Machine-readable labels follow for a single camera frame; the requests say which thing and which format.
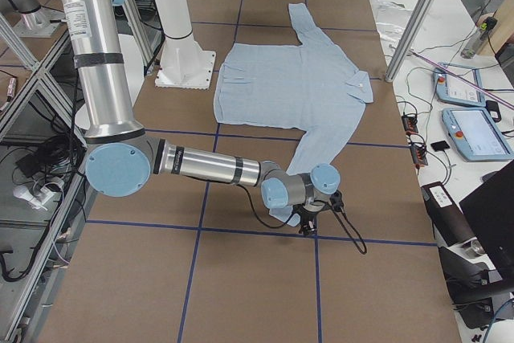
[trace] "black cable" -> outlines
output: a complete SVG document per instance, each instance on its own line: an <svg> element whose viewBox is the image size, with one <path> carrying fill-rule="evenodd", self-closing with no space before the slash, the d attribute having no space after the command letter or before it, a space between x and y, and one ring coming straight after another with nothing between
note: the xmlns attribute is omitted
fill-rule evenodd
<svg viewBox="0 0 514 343"><path fill-rule="evenodd" d="M77 87L79 85L79 71L77 70L77 73L76 73L76 78L75 78L75 87L73 88L73 101L72 101L72 105L71 105L71 127L70 127L70 134L69 134L69 138L68 138L68 156L69 156L69 159L70 159L70 165L71 165L71 170L73 170L76 174L78 174L79 176L81 176L82 178L85 178L85 175L82 174L76 163L75 163L75 160L73 159L73 155L74 155L74 152L73 152L73 145L76 144L76 141L75 141L75 115L77 113ZM82 158L82 156L84 155L84 149L82 148L81 144L77 144L76 146L76 150L77 150L77 161Z"/></svg>
<svg viewBox="0 0 514 343"><path fill-rule="evenodd" d="M254 203L251 199L251 195L250 195L250 192L248 191L248 189L245 187L245 186L242 186L242 185L236 185L238 186L239 188L243 189L246 193L247 193L247 196L248 196L248 201L250 202L250 207L251 207L251 212L252 214L254 215L255 218L257 218L257 221L259 221L261 224L263 224L266 228L269 228L269 229L280 229L282 227L285 227L289 221L291 220L292 216L294 216L296 213L295 212L292 212L291 215L288 217L288 219L286 221L284 221L283 223L281 223L280 225L270 225L266 222L264 222L264 220L262 220L259 215L257 214L257 211L255 210L255 207L254 207Z"/></svg>
<svg viewBox="0 0 514 343"><path fill-rule="evenodd" d="M86 210L84 209L84 204L82 202L80 202L79 200L77 200L76 198L73 201L76 202L77 204L79 204L80 210L82 211L82 215L84 217L84 222L86 223L88 221L88 217L86 215Z"/></svg>
<svg viewBox="0 0 514 343"><path fill-rule="evenodd" d="M209 182L209 183L216 183L216 184L224 184L224 185L233 185L233 184L230 184L229 182L223 182L223 181L215 181L215 180L208 180L208 179L205 179L205 178L198 178L198 177L191 177L191 176L186 176L188 178L192 178L194 180L197 180L197 181L204 181L204 182ZM269 225L267 224L266 222L264 222L260 217L259 215L257 214L257 211L255 210L255 207L254 207L254 202L253 200L251 199L251 194L250 192L248 191L248 189L245 187L245 186L242 186L242 185L239 185L239 184L236 184L235 186L238 186L239 188L243 189L246 193L247 193L247 197L248 197L248 201L250 202L250 208L251 208L251 212L252 214L255 216L255 218L257 218L257 221L259 221L261 224L263 224L266 228L270 228L270 229L280 229L284 226L286 226L289 221L291 220L292 216L294 216L296 213L291 213L291 215L288 217L288 219L281 223L280 225Z"/></svg>
<svg viewBox="0 0 514 343"><path fill-rule="evenodd" d="M18 78L14 74L11 74L10 72L7 72L7 71L3 71L2 69L0 69L0 72L3 72L4 74L7 74L8 76L12 76L13 78L16 78L16 79Z"/></svg>
<svg viewBox="0 0 514 343"><path fill-rule="evenodd" d="M416 106L412 103L410 103L408 100L398 100L396 102L397 104L404 104L403 105L403 115L413 115L414 114L414 117L417 119L418 118L418 108L416 108ZM409 105L409 106L412 106L414 108L414 113L409 113L409 114L405 114L405 107Z"/></svg>
<svg viewBox="0 0 514 343"><path fill-rule="evenodd" d="M485 88L485 92L514 92L514 88Z"/></svg>
<svg viewBox="0 0 514 343"><path fill-rule="evenodd" d="M141 21L141 23L143 23L145 26L148 26L150 28L153 28L154 30L157 30L157 31L164 31L164 29L162 27L155 27L155 26L152 26L150 23L147 23L147 22L144 22L143 19L139 19Z"/></svg>
<svg viewBox="0 0 514 343"><path fill-rule="evenodd" d="M25 147L18 147L18 148L16 148L16 149L12 149L11 151L7 152L7 154L6 154L6 155L4 155L4 156L2 157L2 159L0 159L0 165L1 165L5 160L6 160L6 158L8 158L8 157L9 157L12 153L14 153L16 150L26 150L27 152L31 152L31 153L33 153L33 152L34 152L34 150L32 150L32 149L28 149L28 148L25 148Z"/></svg>
<svg viewBox="0 0 514 343"><path fill-rule="evenodd" d="M427 150L426 152L428 154L430 154L432 157L434 157L437 161L439 161L441 163L441 165L444 166L444 179L443 179L443 182L447 182L448 175L450 174L450 170L448 169L447 164L445 164L444 161L441 158L437 157L430 150Z"/></svg>
<svg viewBox="0 0 514 343"><path fill-rule="evenodd" d="M359 251L359 253L361 253L362 255L365 255L366 253L368 253L368 246L366 245L364 239L362 238L362 236L359 233L359 231L357 230L357 228L350 222L350 220L348 219L348 215L346 214L345 210L342 207L339 210L335 210L335 208L332 206L332 204L330 202L321 201L321 200L316 200L315 202L321 202L321 203L325 204L332 211L337 222L339 223L339 225L341 225L341 227L347 234L348 238L352 241L353 245L355 245L355 248ZM339 217L338 213L341 214L342 218L352 228L353 232L355 232L355 235L357 236L358 241L351 235L351 233L349 232L345 223L343 222L343 219Z"/></svg>
<svg viewBox="0 0 514 343"><path fill-rule="evenodd" d="M23 279L25 276L27 276L29 274L29 272L31 271L32 267L34 266L35 258L38 255L39 250L41 249L41 246L43 245L43 242L45 241L45 238L48 236L48 232L50 231L50 227L51 227L51 223L48 222L48 224L45 227L45 230L44 230L41 238L39 239L38 243L32 248L31 259L30 259L27 267L23 271L20 271L19 272L20 274L18 276L11 276L10 275L11 272L14 270L14 268L7 269L6 261L5 261L4 257L3 257L5 254L12 253L13 251L12 250L0 251L0 268L2 269L2 278L7 283L15 283L17 281L20 281L21 279Z"/></svg>
<svg viewBox="0 0 514 343"><path fill-rule="evenodd" d="M46 8L47 10L52 10L52 11L57 11L57 12L63 12L61 10L57 10L56 8L52 8L52 7L49 7L49 6L41 6L42 8Z"/></svg>
<svg viewBox="0 0 514 343"><path fill-rule="evenodd" d="M453 170L453 167L451 166L450 157L448 156L447 151L443 150L443 153L446 156L447 161L448 161L448 177L447 177L447 179L445 181L443 181L443 185L446 185L451 180L451 171Z"/></svg>

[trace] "metal base plate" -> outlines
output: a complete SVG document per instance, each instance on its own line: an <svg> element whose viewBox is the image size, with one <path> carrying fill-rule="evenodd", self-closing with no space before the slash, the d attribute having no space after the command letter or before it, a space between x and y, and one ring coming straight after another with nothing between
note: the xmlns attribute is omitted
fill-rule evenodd
<svg viewBox="0 0 514 343"><path fill-rule="evenodd" d="M64 12L61 11L46 10L46 12L50 20L61 20L66 18ZM31 31L28 30L25 27L25 24L23 24L23 21L20 20L16 23L16 26L13 27L13 30L20 38L50 38L61 24L62 23L54 22L39 31Z"/></svg>
<svg viewBox="0 0 514 343"><path fill-rule="evenodd" d="M210 79L214 69L214 62L216 61L216 53L214 51L202 51L200 53L200 60L203 63L202 68L198 70L197 74L187 76L182 82L175 82L171 76L175 71L172 67L164 67L157 73L155 85L160 88L196 88L208 89Z"/></svg>

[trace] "white desk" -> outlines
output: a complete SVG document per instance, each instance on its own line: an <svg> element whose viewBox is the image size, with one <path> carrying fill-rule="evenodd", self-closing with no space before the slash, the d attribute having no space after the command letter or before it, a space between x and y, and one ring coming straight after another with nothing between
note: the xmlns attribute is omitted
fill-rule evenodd
<svg viewBox="0 0 514 343"><path fill-rule="evenodd" d="M396 2L405 5L406 9L413 10L418 0L370 1L377 22L388 22L399 25L400 27L405 27L408 19L408 13L400 10L397 10L396 12L378 10L379 7L377 7L377 5L382 2ZM416 52L420 52L427 47L451 45L466 38L473 26L474 24L460 0L435 0L414 41L413 49ZM393 46L396 46L396 44L386 41L385 39L381 39L381 43L386 58L390 59L389 55L393 54L390 44L393 44ZM463 59L458 53L459 48L460 43L453 47L440 47L433 50L427 50L422 54L435 62L452 62L473 67L487 67L497 63L493 57L476 56L473 59ZM407 91L406 76L409 71L415 67L432 69L428 63L425 63L413 56L409 56L394 80L394 91L397 95L404 97L405 100L416 105L419 112L426 112L430 106L413 98ZM482 77L484 88L512 88L500 66L480 70L480 75ZM409 75L410 92L424 100L430 101L434 95L432 77L433 74L431 71L412 71ZM514 102L514 93L502 93L499 95L509 102ZM483 175L501 169L503 166L507 165L507 162L464 161L460 154L454 150L453 143L451 139L448 138L447 131L443 127L441 119L441 110L443 108L450 107L451 105L437 101L437 97L434 98L432 104L433 110L430 114L428 125L427 118L429 114L418 116L418 130L420 134L425 137L427 144L441 140L446 140L448 144L450 144L451 148L447 150L447 154L451 163L455 164L455 166L452 168L451 180L447 183L446 188L452 198L456 202L459 202L481 184L480 178ZM400 112L403 112L404 110L403 105L404 104L398 105ZM405 110L406 112L414 112L414 110L409 106L405 107ZM508 110L502 105L500 105L500 112L503 119L498 124L499 129L502 131L513 129L514 112ZM514 141L510 140L509 144L514 146ZM447 161L441 153L438 153L437 155L440 156L443 161ZM430 154L427 155L427 160L429 165L421 168L418 176L420 186L431 182L442 181L444 179L445 169L443 168L443 165L441 165L439 161L435 160ZM452 251L459 252L459 248L453 247L451 249ZM491 265L491 262L488 261L488 259L482 258L472 260L473 263L477 263L479 261L485 261ZM459 331L463 342L468 343L476 334L484 335L484 332L479 329L468 329L457 312L455 313L455 317L459 324ZM492 328L492 331L487 338L487 343L512 343L513 337L514 321L501 321L495 324Z"/></svg>

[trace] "cardboard surface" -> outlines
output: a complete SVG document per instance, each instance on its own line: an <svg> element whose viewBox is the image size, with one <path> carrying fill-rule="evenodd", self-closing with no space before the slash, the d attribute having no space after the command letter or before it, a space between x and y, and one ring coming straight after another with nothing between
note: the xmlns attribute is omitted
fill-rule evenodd
<svg viewBox="0 0 514 343"><path fill-rule="evenodd" d="M176 341L195 239L88 224L38 342Z"/></svg>
<svg viewBox="0 0 514 343"><path fill-rule="evenodd" d="M310 239L202 232L182 341L312 343Z"/></svg>
<svg viewBox="0 0 514 343"><path fill-rule="evenodd" d="M436 247L319 241L323 342L458 342Z"/></svg>
<svg viewBox="0 0 514 343"><path fill-rule="evenodd" d="M432 226L408 149L347 145L332 163L350 221L366 239L433 243ZM319 235L346 237L329 212Z"/></svg>
<svg viewBox="0 0 514 343"><path fill-rule="evenodd" d="M218 123L214 118L215 88L184 90L155 86L157 69L147 76L134 105L134 114L147 129L182 132L216 133ZM216 83L214 73L211 82Z"/></svg>
<svg viewBox="0 0 514 343"><path fill-rule="evenodd" d="M304 0L188 2L196 40L220 61L234 40L298 44L287 3ZM357 66L385 72L368 0L308 7ZM155 88L148 77L137 119L178 145L287 167L303 133L218 125L216 78L198 91ZM392 87L375 79L373 91L333 163L367 256L329 213L317 239L305 239L259 224L238 187L152 176L132 197L98 199L40 341L459 341ZM279 224L250 193L262 219Z"/></svg>

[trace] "cable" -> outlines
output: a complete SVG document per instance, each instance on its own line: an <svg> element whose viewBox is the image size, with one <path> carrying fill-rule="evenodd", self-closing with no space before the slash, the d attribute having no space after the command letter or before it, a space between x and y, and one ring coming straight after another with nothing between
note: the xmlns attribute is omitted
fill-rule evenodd
<svg viewBox="0 0 514 343"><path fill-rule="evenodd" d="M3 72L4 74L7 74L8 76L12 76L13 78L18 79L18 77L17 77L17 76L15 76L14 74L11 74L10 72L3 71L2 69L0 69L0 72Z"/></svg>
<svg viewBox="0 0 514 343"><path fill-rule="evenodd" d="M52 245L54 246L55 253L61 259L61 261L63 261L63 263L65 263L65 264L69 264L70 262L68 260L66 260L64 257L62 257L61 254L59 253L59 250L57 249L57 246L55 245L55 240L52 241Z"/></svg>
<svg viewBox="0 0 514 343"><path fill-rule="evenodd" d="M49 6L41 6L42 8L46 8L47 10L57 11L57 12L63 12L62 10L57 10L56 8L52 8Z"/></svg>
<svg viewBox="0 0 514 343"><path fill-rule="evenodd" d="M407 85L407 93L412 96L413 98L416 98L417 100L420 100L422 102L425 102L426 104L430 105L430 112L432 111L432 103L427 101L427 100L424 100L422 97L420 96L416 96L414 95L411 91L410 91L410 83L409 83L409 76L410 74L412 74L413 71L415 70L426 70L426 71L429 71L431 72L432 74L435 72L435 70L430 70L429 68L426 68L426 67L414 67L414 68L411 68L410 71L407 73L406 77L405 77L405 83Z"/></svg>
<svg viewBox="0 0 514 343"><path fill-rule="evenodd" d="M82 158L84 155L84 149L82 148L81 144L77 144L75 141L75 116L77 113L77 87L79 85L79 71L76 72L76 78L75 78L75 87L73 88L73 101L71 105L71 127L70 127L70 133L68 137L68 156L70 160L71 170L81 176L82 178L85 178L85 175L81 173L75 163L75 161L78 161L79 158ZM73 146L77 144L77 159L73 159Z"/></svg>
<svg viewBox="0 0 514 343"><path fill-rule="evenodd" d="M398 100L396 103L397 104L404 104L404 106L403 106L403 113L402 113L404 116L412 116L414 114L414 117L418 118L418 108L416 108L416 106L414 104L410 103L408 100ZM407 105L412 106L414 108L414 112L406 114L405 113L405 107Z"/></svg>
<svg viewBox="0 0 514 343"><path fill-rule="evenodd" d="M341 227L343 228L343 230L347 234L348 238L352 241L353 245L355 245L355 248L359 251L359 253L361 253L361 255L365 255L366 253L368 253L368 246L366 245L364 239L362 238L362 236L359 233L359 231L357 230L357 228L348 219L348 215L346 214L345 209L343 208L343 206L340 206L338 208L338 210L336 210L336 208L334 208L334 206L330 202L321 201L321 200L316 200L315 202L321 202L321 203L325 204L332 211L332 213L333 213L334 217L336 218L337 222L339 223L339 225L341 225ZM346 227L345 223L343 223L343 219L339 217L338 213L341 214L342 218L352 228L353 232L355 232L355 235L357 236L358 241L357 241L357 239L355 239L350 234L350 232L349 232L348 228Z"/></svg>
<svg viewBox="0 0 514 343"><path fill-rule="evenodd" d="M444 155L447 158L448 161L448 177L445 181L443 181L443 185L445 186L448 182L450 182L451 179L451 171L453 170L453 165L451 164L450 157L448 156L448 153L446 150L443 150Z"/></svg>
<svg viewBox="0 0 514 343"><path fill-rule="evenodd" d="M18 276L11 276L10 275L11 272L14 270L14 268L8 270L7 266L6 266L6 261L5 261L4 257L3 257L5 254L13 253L13 251L12 250L0 251L0 268L2 269L2 278L7 283L15 283L17 281L20 281L21 279L23 279L25 276L27 276L29 274L29 272L31 271L32 267L34 266L35 258L37 256L37 254L39 253L39 250L41 249L41 246L43 245L43 242L44 242L45 238L48 236L48 232L50 231L50 227L51 227L51 223L48 222L48 224L45 227L45 230L44 230L41 238L39 239L39 241L35 245L35 247L32 249L31 259L30 259L27 267L23 271L20 271Z"/></svg>
<svg viewBox="0 0 514 343"><path fill-rule="evenodd" d="M286 221L284 221L283 223L281 223L280 225L269 225L268 223L264 222L264 220L262 220L259 215L257 214L257 211L255 210L255 207L254 207L254 203L251 199L251 195L250 195L250 192L248 191L248 189L245 187L245 186L242 186L242 185L236 185L238 186L239 188L243 189L246 193L247 193L247 196L248 196L248 201L250 202L250 207L251 207L251 212L252 214L254 215L255 218L257 218L257 221L259 221L261 224L263 224L266 228L269 228L269 229L280 229L282 227L285 227L289 221L292 219L292 216L294 216L296 213L295 212L292 212L291 215L288 217L288 219Z"/></svg>
<svg viewBox="0 0 514 343"><path fill-rule="evenodd" d="M32 149L29 149L29 148L16 148L16 149L12 149L11 151L9 151L6 155L4 155L2 157L2 159L0 159L0 165L6 160L6 158L8 158L12 153L14 153L16 150L26 150L27 152L31 152L33 153L34 150Z"/></svg>
<svg viewBox="0 0 514 343"><path fill-rule="evenodd" d="M485 88L486 92L514 92L514 88Z"/></svg>
<svg viewBox="0 0 514 343"><path fill-rule="evenodd" d="M141 21L141 23L143 23L145 26L148 26L150 28L153 28L154 30L157 30L157 31L164 31L164 29L162 27L155 27L155 26L152 26L150 23L147 23L147 22L144 22L143 19L139 19Z"/></svg>
<svg viewBox="0 0 514 343"><path fill-rule="evenodd" d="M496 322L496 319L498 318L498 315L500 314L501 310L504 309L505 307L507 307L507 304L509 303L513 303L514 302L514 298L512 299L509 299L507 300L505 303L503 303L495 312L495 314L493 315L492 319L491 319L491 322L489 323L489 326L487 327L487 330L485 332L485 335L483 336L483 341L482 343L486 343L487 341L487 337L489 337L489 333L491 332L491 328L492 328L492 325Z"/></svg>
<svg viewBox="0 0 514 343"><path fill-rule="evenodd" d="M447 167L447 164L444 163L444 161L437 157L435 154L433 154L430 150L427 150L426 151L428 154L430 154L432 157L434 157L437 161L439 161L441 163L441 165L443 165L444 167L444 179L443 179L443 185L445 185L447 183L447 180L448 180L448 176L451 175L451 170L448 169Z"/></svg>

